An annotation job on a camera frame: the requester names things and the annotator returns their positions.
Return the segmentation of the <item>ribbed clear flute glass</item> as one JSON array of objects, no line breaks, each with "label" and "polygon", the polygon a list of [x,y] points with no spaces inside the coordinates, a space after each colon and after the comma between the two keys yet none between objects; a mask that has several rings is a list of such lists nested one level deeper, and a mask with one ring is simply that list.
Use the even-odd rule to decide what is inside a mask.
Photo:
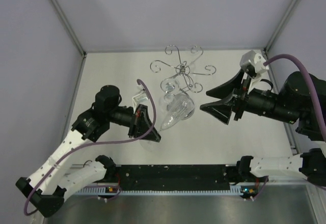
[{"label": "ribbed clear flute glass", "polygon": [[185,93],[164,93],[154,101],[157,114],[154,128],[160,134],[162,143],[168,133],[172,132],[171,128],[194,113],[195,104]]}]

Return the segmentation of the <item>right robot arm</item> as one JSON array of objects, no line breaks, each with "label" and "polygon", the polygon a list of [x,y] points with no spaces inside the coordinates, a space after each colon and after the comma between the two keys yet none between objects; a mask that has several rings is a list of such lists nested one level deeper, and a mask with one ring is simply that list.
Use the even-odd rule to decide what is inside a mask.
[{"label": "right robot arm", "polygon": [[[279,93],[254,88],[253,79],[243,78],[240,70],[228,82],[206,92],[215,102],[200,105],[200,110],[224,124],[239,120],[245,112],[282,122],[289,145],[296,146],[294,133],[313,142],[323,142],[316,110],[303,75],[295,71],[285,80]],[[301,178],[325,188],[325,150],[321,147],[287,157],[243,156],[236,164],[238,176],[244,181],[268,176]]]}]

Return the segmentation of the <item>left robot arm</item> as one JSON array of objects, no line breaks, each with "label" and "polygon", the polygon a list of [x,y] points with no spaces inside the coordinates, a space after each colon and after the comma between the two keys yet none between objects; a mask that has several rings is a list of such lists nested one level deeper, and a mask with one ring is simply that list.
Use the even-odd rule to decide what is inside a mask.
[{"label": "left robot arm", "polygon": [[[135,107],[120,106],[122,97],[118,87],[102,87],[91,107],[77,117],[66,137],[44,164],[29,177],[17,180],[16,187],[26,197],[23,209],[26,216],[39,212],[45,218],[51,217],[82,188],[97,181],[114,179],[115,163],[105,155],[98,156],[89,166],[67,174],[82,149],[126,144],[141,139],[154,142],[161,140],[154,127],[156,118],[150,119],[148,107],[139,103],[139,99],[148,98],[155,113],[154,100],[140,79],[137,83],[139,92],[132,98]],[[100,142],[99,138],[110,129],[111,123],[127,127],[129,138]]]}]

